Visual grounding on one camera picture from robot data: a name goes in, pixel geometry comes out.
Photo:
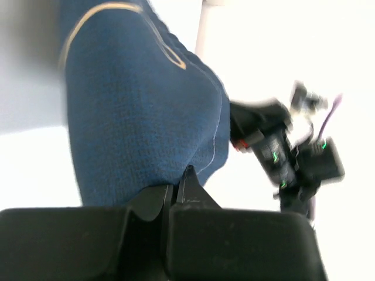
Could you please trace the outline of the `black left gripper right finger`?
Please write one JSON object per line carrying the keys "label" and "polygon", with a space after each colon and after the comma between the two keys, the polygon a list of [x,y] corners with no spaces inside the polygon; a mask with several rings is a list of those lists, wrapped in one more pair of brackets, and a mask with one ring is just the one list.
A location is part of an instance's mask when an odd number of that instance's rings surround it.
{"label": "black left gripper right finger", "polygon": [[308,220],[224,209],[186,168],[169,217],[171,280],[326,280]]}

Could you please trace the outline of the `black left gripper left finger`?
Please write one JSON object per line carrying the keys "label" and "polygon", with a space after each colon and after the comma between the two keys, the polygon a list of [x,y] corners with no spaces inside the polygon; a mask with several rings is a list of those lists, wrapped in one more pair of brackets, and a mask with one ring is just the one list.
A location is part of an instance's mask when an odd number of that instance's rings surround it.
{"label": "black left gripper left finger", "polygon": [[172,194],[166,185],[126,207],[1,211],[1,280],[115,280],[129,222],[155,220]]}

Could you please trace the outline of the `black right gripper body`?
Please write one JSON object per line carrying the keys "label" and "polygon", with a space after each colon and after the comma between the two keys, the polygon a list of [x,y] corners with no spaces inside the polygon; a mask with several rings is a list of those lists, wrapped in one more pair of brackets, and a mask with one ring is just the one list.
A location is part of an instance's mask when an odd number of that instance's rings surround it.
{"label": "black right gripper body", "polygon": [[230,103],[230,141],[240,152],[252,152],[275,186],[296,184],[295,161],[287,141],[288,109],[278,100],[250,105]]}

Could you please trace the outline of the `blue cloth with gold script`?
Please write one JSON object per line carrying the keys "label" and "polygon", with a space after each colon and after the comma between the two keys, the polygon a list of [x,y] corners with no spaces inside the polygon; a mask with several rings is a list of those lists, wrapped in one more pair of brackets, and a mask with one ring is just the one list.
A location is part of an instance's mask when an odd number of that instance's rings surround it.
{"label": "blue cloth with gold script", "polygon": [[125,204],[143,188],[201,184],[228,157],[229,98],[148,1],[60,1],[60,64],[81,200]]}

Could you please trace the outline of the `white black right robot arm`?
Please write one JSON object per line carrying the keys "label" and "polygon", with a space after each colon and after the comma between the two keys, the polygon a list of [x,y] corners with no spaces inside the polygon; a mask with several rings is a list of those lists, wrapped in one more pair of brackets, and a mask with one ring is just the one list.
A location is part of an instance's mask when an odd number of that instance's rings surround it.
{"label": "white black right robot arm", "polygon": [[299,171],[296,152],[288,140],[291,116],[278,100],[265,105],[230,103],[230,141],[242,153],[253,153],[270,182],[278,187],[274,195],[282,212],[290,211],[313,221],[312,197],[318,184]]}

